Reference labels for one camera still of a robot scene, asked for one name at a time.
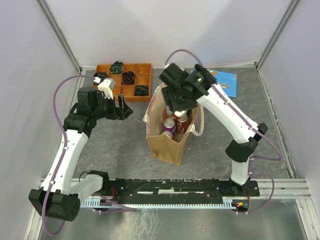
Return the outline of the red cola can front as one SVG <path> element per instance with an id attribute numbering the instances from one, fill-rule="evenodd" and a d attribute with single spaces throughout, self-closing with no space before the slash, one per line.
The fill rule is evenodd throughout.
<path id="1" fill-rule="evenodd" d="M 179 118 L 182 118 L 182 117 L 186 116 L 187 113 L 188 113 L 187 110 L 175 111 L 175 112 L 174 112 L 174 116 L 175 116 L 177 119 L 179 119 Z"/>

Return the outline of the red cola can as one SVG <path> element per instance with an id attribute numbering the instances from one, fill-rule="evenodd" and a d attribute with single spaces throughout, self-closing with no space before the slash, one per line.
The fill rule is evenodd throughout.
<path id="1" fill-rule="evenodd" d="M 179 118 L 182 118 L 182 117 L 186 116 L 187 113 L 188 113 L 187 110 L 175 111 L 175 112 L 174 112 L 174 116 L 175 116 L 177 119 L 179 119 Z"/>
<path id="2" fill-rule="evenodd" d="M 179 134 L 183 134 L 188 129 L 188 116 L 184 115 L 182 117 L 179 117 L 175 120 L 176 122 L 176 132 Z"/>
<path id="3" fill-rule="evenodd" d="M 176 116 L 174 115 L 174 113 L 169 111 L 168 109 L 166 110 L 166 117 L 171 119 L 176 119 Z"/>

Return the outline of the purple Fanta can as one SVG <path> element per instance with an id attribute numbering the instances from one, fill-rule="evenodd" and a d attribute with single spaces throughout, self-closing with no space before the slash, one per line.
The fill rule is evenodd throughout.
<path id="1" fill-rule="evenodd" d="M 165 119 L 163 122 L 163 129 L 173 134 L 176 131 L 176 121 L 173 118 Z"/>

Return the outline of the brown canvas tote bag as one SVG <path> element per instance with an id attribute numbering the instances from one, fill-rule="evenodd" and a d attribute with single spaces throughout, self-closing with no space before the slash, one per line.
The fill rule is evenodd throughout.
<path id="1" fill-rule="evenodd" d="M 164 83 L 154 91 L 142 121 L 146 124 L 146 140 L 151 157 L 179 166 L 181 164 L 186 141 L 190 134 L 197 137 L 203 134 L 205 125 L 204 108 L 200 105 L 188 112 L 188 128 L 184 133 L 174 133 L 172 138 L 162 135 L 164 121 L 168 118 L 165 100 L 162 94 Z"/>

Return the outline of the purple soda can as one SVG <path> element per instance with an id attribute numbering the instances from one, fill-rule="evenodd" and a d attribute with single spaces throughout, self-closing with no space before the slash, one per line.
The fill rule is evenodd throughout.
<path id="1" fill-rule="evenodd" d="M 171 131 L 165 130 L 161 133 L 162 136 L 166 136 L 170 138 L 171 140 L 173 139 L 173 133 Z"/>

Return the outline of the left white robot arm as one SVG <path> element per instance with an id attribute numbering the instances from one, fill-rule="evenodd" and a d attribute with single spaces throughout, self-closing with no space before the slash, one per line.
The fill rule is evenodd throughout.
<path id="1" fill-rule="evenodd" d="M 81 204 L 92 194 L 106 195 L 111 189 L 107 172 L 91 170 L 84 180 L 71 185 L 80 153 L 100 119 L 125 120 L 133 110 L 123 94 L 118 100 L 105 90 L 82 87 L 77 102 L 64 120 L 62 139 L 50 171 L 39 189 L 31 189 L 30 203 L 41 216 L 72 222 Z"/>

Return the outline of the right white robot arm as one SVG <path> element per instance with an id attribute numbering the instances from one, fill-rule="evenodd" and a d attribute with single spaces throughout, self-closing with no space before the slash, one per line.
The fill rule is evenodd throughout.
<path id="1" fill-rule="evenodd" d="M 161 91 L 171 112 L 201 106 L 209 110 L 230 132 L 233 140 L 225 152 L 232 160 L 229 189 L 236 196 L 248 189 L 249 158 L 268 127 L 246 116 L 227 96 L 217 79 L 196 64 L 191 73 L 175 63 L 165 66 L 160 80 L 166 85 Z"/>

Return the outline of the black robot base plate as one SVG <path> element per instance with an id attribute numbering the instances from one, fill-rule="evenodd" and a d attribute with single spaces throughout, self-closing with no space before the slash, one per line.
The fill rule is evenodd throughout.
<path id="1" fill-rule="evenodd" d="M 105 180 L 98 191 L 121 205 L 221 204 L 223 197 L 258 197 L 258 183 L 237 186 L 230 180 L 125 179 Z"/>

